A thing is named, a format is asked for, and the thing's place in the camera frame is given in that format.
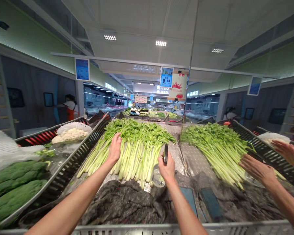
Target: price tag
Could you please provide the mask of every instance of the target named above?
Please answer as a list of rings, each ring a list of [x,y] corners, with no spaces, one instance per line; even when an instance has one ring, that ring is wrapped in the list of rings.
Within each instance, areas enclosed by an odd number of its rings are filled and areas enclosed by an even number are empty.
[[[160,87],[172,87],[173,68],[161,67]]]

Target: hand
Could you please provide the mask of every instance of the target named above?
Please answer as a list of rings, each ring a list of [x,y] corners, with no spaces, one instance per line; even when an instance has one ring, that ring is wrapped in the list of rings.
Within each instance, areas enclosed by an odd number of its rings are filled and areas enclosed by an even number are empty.
[[[121,155],[121,133],[116,133],[114,137],[112,138],[109,155],[107,157],[107,161],[112,162],[113,164],[116,164],[117,161],[120,158]]]
[[[248,154],[244,154],[238,164],[264,186],[277,180],[271,166],[261,163]]]
[[[168,163],[165,165],[162,160],[162,155],[163,154],[158,158],[159,171],[164,181],[167,182],[167,180],[174,179],[175,161],[173,160],[171,153],[168,152]]]
[[[275,150],[281,154],[288,163],[294,166],[294,145],[277,140],[273,140],[272,145],[275,146]]]

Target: white shirt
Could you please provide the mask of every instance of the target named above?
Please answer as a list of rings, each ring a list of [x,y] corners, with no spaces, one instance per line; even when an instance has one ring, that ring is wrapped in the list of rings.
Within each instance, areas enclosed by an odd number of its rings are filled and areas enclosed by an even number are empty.
[[[225,119],[229,119],[229,118],[234,118],[236,117],[237,115],[235,113],[232,113],[232,112],[229,112],[227,115],[224,115],[223,116],[223,120]]]
[[[73,110],[78,112],[78,106],[75,105],[75,103],[73,101],[66,101],[65,103],[63,103],[65,106],[67,106],[70,110]]]

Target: forearm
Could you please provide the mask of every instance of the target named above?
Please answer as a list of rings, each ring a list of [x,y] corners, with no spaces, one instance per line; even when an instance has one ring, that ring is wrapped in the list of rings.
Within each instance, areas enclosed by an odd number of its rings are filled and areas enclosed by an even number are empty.
[[[113,166],[114,163],[106,161],[76,190],[35,224],[26,235],[71,234]]]
[[[172,197],[181,234],[208,234],[184,197],[176,179],[166,181],[166,185]]]
[[[294,197],[276,179],[264,183],[280,211],[294,227]]]

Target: cauliflower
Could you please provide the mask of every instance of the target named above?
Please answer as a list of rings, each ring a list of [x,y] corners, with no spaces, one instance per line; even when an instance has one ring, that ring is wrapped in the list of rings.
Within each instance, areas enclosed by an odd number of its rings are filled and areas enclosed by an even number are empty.
[[[67,131],[64,131],[61,133],[61,135],[58,135],[52,139],[53,144],[59,144],[59,143],[73,143],[80,140],[83,140],[88,135],[88,132],[78,129],[78,128],[72,128]]]

